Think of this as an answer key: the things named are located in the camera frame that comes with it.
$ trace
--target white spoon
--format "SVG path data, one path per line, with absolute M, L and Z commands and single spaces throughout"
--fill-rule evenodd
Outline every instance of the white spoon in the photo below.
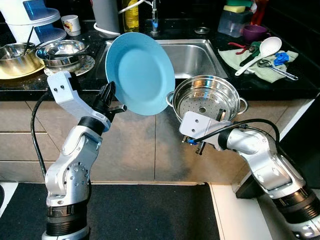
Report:
M 280 50 L 281 46 L 282 46 L 282 41 L 280 38 L 278 38 L 276 36 L 268 37 L 260 45 L 259 49 L 260 49 L 261 56 L 252 59 L 246 65 L 241 67 L 238 71 L 236 71 L 235 75 L 239 76 L 239 75 L 243 74 L 244 71 L 247 70 L 247 68 L 249 68 L 251 65 L 255 64 L 256 62 L 260 61 L 263 58 L 266 58 L 270 55 L 275 54 L 276 52 L 278 52 Z

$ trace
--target stainless steel bowl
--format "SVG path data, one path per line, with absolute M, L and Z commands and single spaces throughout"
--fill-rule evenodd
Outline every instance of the stainless steel bowl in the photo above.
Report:
M 49 43 L 36 51 L 36 56 L 43 62 L 43 64 L 51 70 L 58 70 L 68 68 L 69 70 L 77 68 L 79 62 L 85 56 L 67 56 L 58 57 L 52 60 L 48 59 L 48 55 L 56 54 L 74 54 L 85 48 L 85 44 L 77 40 L 62 40 Z
M 0 48 L 0 67 L 3 72 L 10 76 L 19 76 L 31 73 L 42 66 L 41 61 L 36 57 L 35 45 L 29 43 L 29 50 L 22 55 L 26 43 L 12 43 Z
M 248 103 L 227 80 L 209 75 L 194 76 L 183 81 L 166 97 L 176 117 L 182 121 L 184 114 L 192 111 L 217 121 L 231 121 L 248 109 Z M 240 111 L 241 102 L 244 109 Z

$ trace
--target white cup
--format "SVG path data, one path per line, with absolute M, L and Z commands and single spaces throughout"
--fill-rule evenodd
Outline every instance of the white cup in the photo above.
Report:
M 81 33 L 79 18 L 77 15 L 61 17 L 64 30 L 69 36 L 78 36 Z

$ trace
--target yellow bottle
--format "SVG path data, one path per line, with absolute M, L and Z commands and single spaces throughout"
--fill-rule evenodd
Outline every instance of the yellow bottle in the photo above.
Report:
M 138 0 L 122 0 L 122 7 L 126 8 L 132 4 L 137 3 Z M 139 11 L 138 6 L 131 8 L 123 13 L 124 31 L 139 32 Z

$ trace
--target kitchen sink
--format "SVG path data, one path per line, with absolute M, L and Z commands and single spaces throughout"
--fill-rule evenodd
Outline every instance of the kitchen sink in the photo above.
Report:
M 227 74 L 219 63 L 209 40 L 179 39 L 156 40 L 169 56 L 176 79 L 188 79 L 198 75 L 211 75 L 227 78 Z M 96 78 L 105 79 L 106 54 L 112 41 L 105 42 L 104 52 L 96 67 Z

